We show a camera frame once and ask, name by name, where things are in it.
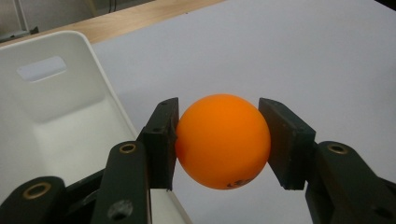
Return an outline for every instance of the white table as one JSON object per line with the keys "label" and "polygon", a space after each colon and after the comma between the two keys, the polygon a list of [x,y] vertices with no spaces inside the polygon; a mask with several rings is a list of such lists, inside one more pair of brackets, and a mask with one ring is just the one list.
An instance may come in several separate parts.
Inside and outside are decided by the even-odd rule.
{"label": "white table", "polygon": [[[138,131],[160,101],[228,92],[282,102],[317,142],[354,147],[396,182],[396,12],[372,0],[226,1],[93,45]],[[269,165],[233,190],[207,189],[177,164],[175,194],[192,221],[310,223],[304,191]]]}

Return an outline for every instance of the ball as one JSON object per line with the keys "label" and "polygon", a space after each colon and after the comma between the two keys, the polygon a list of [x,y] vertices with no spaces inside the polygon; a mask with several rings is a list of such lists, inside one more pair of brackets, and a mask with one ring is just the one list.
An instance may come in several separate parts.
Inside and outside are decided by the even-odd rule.
{"label": "ball", "polygon": [[212,189],[246,185],[265,166],[271,149],[262,114],[231,94],[206,96],[192,104],[180,118],[176,134],[181,166]]}

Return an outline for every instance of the white basket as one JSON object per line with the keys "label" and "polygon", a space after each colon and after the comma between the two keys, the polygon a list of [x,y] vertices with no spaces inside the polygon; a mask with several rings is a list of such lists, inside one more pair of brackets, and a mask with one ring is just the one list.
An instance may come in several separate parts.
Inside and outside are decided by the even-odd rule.
{"label": "white basket", "polygon": [[56,175],[66,186],[106,166],[136,131],[87,38],[60,32],[0,48],[0,202]]}

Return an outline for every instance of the wooden strip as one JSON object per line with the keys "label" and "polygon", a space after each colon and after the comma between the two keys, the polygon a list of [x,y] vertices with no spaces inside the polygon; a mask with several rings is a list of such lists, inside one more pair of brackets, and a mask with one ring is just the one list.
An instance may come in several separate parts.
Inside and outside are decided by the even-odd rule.
{"label": "wooden strip", "polygon": [[88,37],[91,43],[97,43],[223,1],[224,0],[155,0],[140,6],[126,8],[86,21],[80,21],[45,31],[37,35],[29,35],[11,40],[0,44],[0,47],[63,30],[81,32]]}

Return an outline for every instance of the white container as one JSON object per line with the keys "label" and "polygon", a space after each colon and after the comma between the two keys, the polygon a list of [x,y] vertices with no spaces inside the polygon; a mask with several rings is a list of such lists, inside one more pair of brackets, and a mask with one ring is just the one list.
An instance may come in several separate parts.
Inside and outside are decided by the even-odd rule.
{"label": "white container", "polygon": [[[0,202],[38,176],[79,181],[103,169],[117,143],[136,137],[84,35],[59,32],[0,48]],[[174,208],[168,223],[189,222],[173,194],[159,190],[152,201],[154,222],[167,223],[159,206]]]}

